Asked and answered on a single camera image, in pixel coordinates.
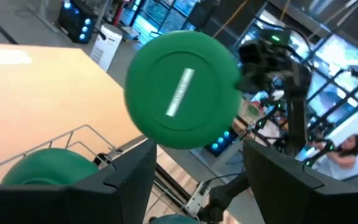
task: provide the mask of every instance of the wooden table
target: wooden table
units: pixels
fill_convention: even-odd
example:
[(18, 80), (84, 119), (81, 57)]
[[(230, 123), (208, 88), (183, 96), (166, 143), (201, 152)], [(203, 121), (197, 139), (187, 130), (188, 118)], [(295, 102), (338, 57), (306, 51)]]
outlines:
[[(84, 124), (115, 146), (141, 135), (122, 88), (81, 49), (0, 44), (0, 162)], [(109, 151), (90, 130), (71, 141), (78, 139), (96, 152)], [(84, 147), (72, 150), (93, 158)], [(0, 180), (16, 162), (0, 168)]]

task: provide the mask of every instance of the white box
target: white box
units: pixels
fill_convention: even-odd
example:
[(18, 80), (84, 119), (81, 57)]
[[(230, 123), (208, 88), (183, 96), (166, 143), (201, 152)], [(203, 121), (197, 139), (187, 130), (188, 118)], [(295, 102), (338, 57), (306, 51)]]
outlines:
[(110, 24), (103, 24), (98, 38), (94, 43), (91, 58), (105, 72), (109, 70), (114, 55), (122, 40), (122, 32), (117, 27)]

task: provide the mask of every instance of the computer tower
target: computer tower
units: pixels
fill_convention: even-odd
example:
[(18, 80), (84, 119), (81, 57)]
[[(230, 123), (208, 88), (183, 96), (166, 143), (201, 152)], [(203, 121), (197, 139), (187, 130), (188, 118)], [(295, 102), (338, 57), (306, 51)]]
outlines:
[(74, 42), (87, 44), (91, 40), (98, 16), (80, 0), (63, 3), (58, 22), (62, 31)]
[(234, 144), (238, 139), (239, 135), (230, 128), (229, 130), (222, 133), (214, 142), (209, 143), (204, 146), (204, 148), (210, 152), (213, 156), (219, 157), (223, 151), (225, 151), (229, 146)]

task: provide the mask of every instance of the blue led light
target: blue led light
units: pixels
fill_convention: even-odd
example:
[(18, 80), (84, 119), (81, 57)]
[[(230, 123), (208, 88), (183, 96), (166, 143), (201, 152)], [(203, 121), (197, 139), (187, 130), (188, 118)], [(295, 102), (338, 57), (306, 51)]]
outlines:
[(70, 7), (71, 7), (71, 3), (68, 2), (68, 3), (65, 3), (65, 4), (64, 4), (64, 8), (65, 8), (65, 9), (69, 9)]

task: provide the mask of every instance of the wire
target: wire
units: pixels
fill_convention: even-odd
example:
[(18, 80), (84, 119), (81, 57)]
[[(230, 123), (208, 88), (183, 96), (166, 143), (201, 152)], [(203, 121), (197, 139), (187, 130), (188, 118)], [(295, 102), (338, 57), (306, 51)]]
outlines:
[(285, 15), (286, 11), (288, 10), (288, 7), (290, 6), (290, 4), (291, 4), (291, 0), (288, 0), (287, 3), (284, 6), (283, 13), (281, 13), (280, 21), (283, 21), (284, 15)]
[[(301, 36), (301, 38), (303, 39), (303, 41), (305, 42), (307, 48), (308, 48), (308, 56), (306, 58), (309, 58), (310, 59), (310, 62), (311, 62), (311, 71), (313, 72), (316, 68), (314, 67), (314, 58), (313, 58), (313, 55), (315, 54), (315, 52), (313, 52), (311, 50), (311, 46), (310, 46), (310, 42), (308, 41), (308, 38), (306, 37), (306, 35), (304, 33), (302, 33), (302, 31), (298, 30), (297, 28), (294, 28), (294, 27), (290, 27), (290, 26), (287, 26), (287, 27), (284, 27), (284, 26), (279, 26), (279, 25), (276, 25), (276, 24), (271, 24), (257, 16), (254, 16), (254, 18), (257, 20), (257, 21), (260, 21), (261, 23), (263, 24), (266, 24), (270, 27), (273, 27), (273, 28), (276, 28), (276, 29), (283, 29), (283, 30), (291, 30), (293, 32), (296, 32), (297, 34), (299, 34)], [(304, 64), (306, 63), (307, 60), (303, 60), (301, 61), (301, 64)]]
[(240, 174), (242, 174), (242, 172), (241, 173), (235, 173), (235, 174), (222, 175), (222, 176), (219, 176), (219, 177), (214, 177), (214, 178), (211, 178), (211, 179), (207, 180), (205, 183), (211, 183), (212, 180), (220, 179), (220, 178), (223, 178), (223, 177), (231, 177), (231, 176), (240, 175)]
[(223, 26), (221, 26), (221, 28), (219, 28), (218, 31), (216, 31), (216, 33), (213, 35), (213, 37), (215, 38), (224, 28), (226, 28), (226, 26), (237, 16), (237, 14), (240, 12), (240, 10), (246, 6), (246, 4), (248, 3), (248, 0), (244, 0), (243, 3), (241, 3), (241, 5), (236, 9), (236, 11), (233, 13), (233, 15), (231, 15), (231, 17), (223, 24)]

